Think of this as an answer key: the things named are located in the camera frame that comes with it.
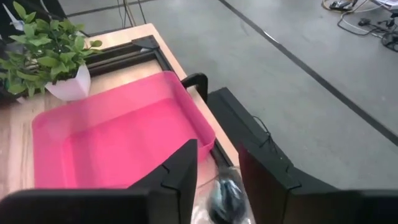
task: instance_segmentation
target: clear plastic wrap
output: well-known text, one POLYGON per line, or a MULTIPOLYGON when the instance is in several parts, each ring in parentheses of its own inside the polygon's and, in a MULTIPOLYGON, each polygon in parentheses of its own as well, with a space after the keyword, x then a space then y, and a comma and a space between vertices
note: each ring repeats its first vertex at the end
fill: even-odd
POLYGON ((224 180, 225 177, 233 176, 236 182, 235 187, 243 193, 242 200, 244 201, 244 214, 241 218, 237 218, 235 221, 230 222, 230 224, 254 224, 254 218, 250 208, 248 198, 246 196, 246 191, 243 187, 243 182, 241 178, 241 173, 238 167, 230 167, 227 169, 221 169, 219 174, 209 180, 208 182, 197 187, 197 192, 195 196, 195 201, 193 203, 192 219, 191 224, 226 224, 228 222, 217 223, 214 218, 210 218, 209 211, 211 209, 211 203, 214 202, 215 197, 219 197, 220 193, 217 189, 220 182, 224 180))

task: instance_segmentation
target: floor stripe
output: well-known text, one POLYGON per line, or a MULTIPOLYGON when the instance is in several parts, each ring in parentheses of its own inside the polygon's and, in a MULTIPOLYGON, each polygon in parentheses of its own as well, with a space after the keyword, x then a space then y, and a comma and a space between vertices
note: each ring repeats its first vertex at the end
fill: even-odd
POLYGON ((268 40, 273 46, 275 46, 279 51, 281 51, 286 57, 291 59, 296 65, 298 65, 302 70, 304 70, 307 74, 309 74, 313 79, 315 79, 321 86, 327 89, 333 96, 338 98, 342 103, 344 103, 347 107, 349 107, 352 111, 354 111, 358 116, 364 119, 368 124, 370 124, 374 129, 379 131, 384 137, 398 146, 398 136, 391 131, 389 128, 385 127, 380 121, 376 118, 373 118, 369 113, 359 107, 356 103, 350 100, 347 96, 342 94, 339 90, 337 90, 333 85, 331 85, 328 81, 326 81, 323 77, 321 77, 316 71, 310 68, 306 63, 301 61, 297 56, 292 54, 289 50, 287 50, 282 44, 278 43, 274 38, 272 38, 269 34, 263 31, 258 25, 256 25, 252 20, 247 18, 242 12, 234 8, 230 3, 226 2, 226 0, 218 0, 225 7, 231 10, 234 14, 236 14, 239 18, 241 18, 247 25, 252 27, 258 34, 262 35, 263 38, 268 40))
MULTIPOLYGON (((156 0, 140 0, 140 3, 145 3, 145 2, 150 2, 150 1, 156 1, 156 0)), ((129 6, 138 4, 138 1, 134 1, 134 2, 129 2, 129 6)), ((98 8, 98 9, 91 9, 91 10, 87 10, 87 11, 81 11, 81 12, 75 12, 75 13, 71 13, 69 15, 67 15, 67 17, 73 17, 73 16, 80 16, 80 15, 85 15, 85 14, 89 14, 89 13, 94 13, 94 12, 100 12, 100 11, 105 11, 105 10, 109 10, 109 9, 117 9, 118 7, 123 8, 123 0, 120 1, 120 6, 118 5, 114 5, 114 6, 107 6, 107 7, 102 7, 102 8, 98 8)))

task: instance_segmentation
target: black handle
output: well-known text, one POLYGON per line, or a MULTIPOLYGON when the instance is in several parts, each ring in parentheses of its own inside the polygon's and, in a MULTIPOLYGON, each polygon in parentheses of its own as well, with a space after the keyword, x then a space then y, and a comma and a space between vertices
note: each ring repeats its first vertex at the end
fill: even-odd
POLYGON ((184 88, 196 86, 196 89, 201 98, 203 99, 203 101, 205 103, 207 102, 207 90, 208 90, 209 81, 205 74, 203 73, 191 74, 187 78, 181 80, 181 83, 184 86, 184 88))

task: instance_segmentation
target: black object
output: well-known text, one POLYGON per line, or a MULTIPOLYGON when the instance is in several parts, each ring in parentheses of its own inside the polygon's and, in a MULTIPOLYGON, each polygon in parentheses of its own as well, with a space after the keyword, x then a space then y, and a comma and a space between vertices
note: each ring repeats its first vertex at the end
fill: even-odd
POLYGON ((351 1, 346 1, 346 2, 334 1, 333 3, 330 4, 329 9, 335 10, 335 11, 341 11, 341 12, 348 12, 353 9, 350 5, 351 5, 351 1))
POLYGON ((241 178, 235 170, 221 169, 208 199, 208 214, 215 224, 242 223, 246 197, 241 178))
POLYGON ((0 223, 189 224, 197 141, 189 140, 126 190, 24 190, 0 202, 0 223))
POLYGON ((207 76, 203 73, 194 73, 184 78, 181 83, 184 88, 188 88, 191 86, 196 86, 196 89, 203 99, 203 101, 207 102, 207 94, 208 94, 208 79, 207 76))
POLYGON ((227 89, 209 109, 235 148, 256 223, 398 223, 398 191, 339 190, 294 167, 227 89))
POLYGON ((371 23, 371 20, 370 20, 370 19, 362 18, 362 19, 358 22, 358 25, 359 25, 359 26, 367 26, 367 25, 370 25, 370 23, 371 23))
POLYGON ((381 44, 390 50, 398 52, 398 32, 392 31, 385 33, 381 39, 381 44))

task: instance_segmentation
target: black mouse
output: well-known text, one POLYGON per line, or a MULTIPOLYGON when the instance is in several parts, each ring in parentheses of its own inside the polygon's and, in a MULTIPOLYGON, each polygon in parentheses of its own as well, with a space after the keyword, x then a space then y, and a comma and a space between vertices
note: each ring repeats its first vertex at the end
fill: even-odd
POLYGON ((208 214, 215 224, 240 224, 246 214, 246 196, 236 170, 219 173, 208 199, 208 214))

